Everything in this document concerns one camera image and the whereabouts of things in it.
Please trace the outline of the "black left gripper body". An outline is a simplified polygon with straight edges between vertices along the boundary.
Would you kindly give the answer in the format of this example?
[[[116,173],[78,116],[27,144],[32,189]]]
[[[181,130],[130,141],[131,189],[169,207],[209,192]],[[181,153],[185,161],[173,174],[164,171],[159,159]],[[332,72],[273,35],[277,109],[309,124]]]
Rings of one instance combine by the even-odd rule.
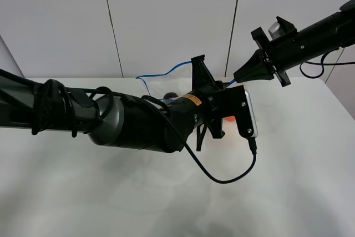
[[[221,92],[229,86],[229,82],[192,81],[192,91],[203,102],[203,110],[210,119],[229,117],[222,102]]]

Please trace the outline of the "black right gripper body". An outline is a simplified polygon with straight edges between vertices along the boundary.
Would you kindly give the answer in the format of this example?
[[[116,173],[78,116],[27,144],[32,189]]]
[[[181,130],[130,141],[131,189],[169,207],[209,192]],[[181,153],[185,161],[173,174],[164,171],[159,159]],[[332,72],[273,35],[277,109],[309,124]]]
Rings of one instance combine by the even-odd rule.
[[[291,84],[286,67],[282,63],[281,54],[287,50],[287,42],[297,33],[296,27],[289,21],[277,16],[276,21],[283,23],[285,35],[275,40],[268,39],[261,27],[251,32],[252,39],[256,42],[258,49],[264,53],[265,61],[273,70],[273,77],[276,77],[282,87]]]

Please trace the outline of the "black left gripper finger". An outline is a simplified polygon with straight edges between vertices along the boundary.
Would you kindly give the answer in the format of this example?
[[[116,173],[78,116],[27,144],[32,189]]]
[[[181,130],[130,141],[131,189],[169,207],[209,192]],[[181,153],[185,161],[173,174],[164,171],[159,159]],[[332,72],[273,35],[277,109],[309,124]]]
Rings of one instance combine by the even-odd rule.
[[[192,90],[202,88],[207,85],[214,85],[215,80],[204,63],[205,55],[191,58],[192,65]]]
[[[224,131],[222,130],[223,118],[209,119],[207,128],[209,129],[214,139],[221,139],[224,137]]]

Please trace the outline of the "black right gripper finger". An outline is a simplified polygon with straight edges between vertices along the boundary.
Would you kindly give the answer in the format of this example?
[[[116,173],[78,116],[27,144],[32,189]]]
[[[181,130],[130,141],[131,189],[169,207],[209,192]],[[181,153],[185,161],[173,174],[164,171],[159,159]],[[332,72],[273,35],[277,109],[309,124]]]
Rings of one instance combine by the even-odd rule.
[[[251,58],[234,72],[234,80],[237,83],[272,79],[273,70],[265,61],[264,53],[260,49],[256,50]]]

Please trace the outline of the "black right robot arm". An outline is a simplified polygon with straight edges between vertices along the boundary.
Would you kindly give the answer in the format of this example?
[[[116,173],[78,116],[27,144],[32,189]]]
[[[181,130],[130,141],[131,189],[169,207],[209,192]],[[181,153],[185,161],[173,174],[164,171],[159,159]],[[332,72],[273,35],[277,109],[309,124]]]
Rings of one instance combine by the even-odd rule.
[[[252,31],[258,50],[234,73],[235,82],[277,78],[285,87],[291,83],[286,73],[288,69],[354,45],[354,0],[301,31],[281,17],[276,19],[268,33],[262,28]]]

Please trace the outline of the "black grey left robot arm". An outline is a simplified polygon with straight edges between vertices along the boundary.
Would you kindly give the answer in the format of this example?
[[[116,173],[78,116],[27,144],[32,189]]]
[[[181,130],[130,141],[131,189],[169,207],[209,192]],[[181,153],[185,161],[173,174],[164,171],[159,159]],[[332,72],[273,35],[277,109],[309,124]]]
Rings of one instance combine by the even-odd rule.
[[[45,130],[72,137],[83,133],[96,145],[163,153],[181,151],[194,129],[199,139],[207,130],[221,138],[226,110],[219,106],[219,96],[229,88],[214,80],[203,56],[191,63],[192,90],[173,100],[108,87],[70,88],[54,79],[38,83],[2,70],[1,126],[28,128],[34,135]]]

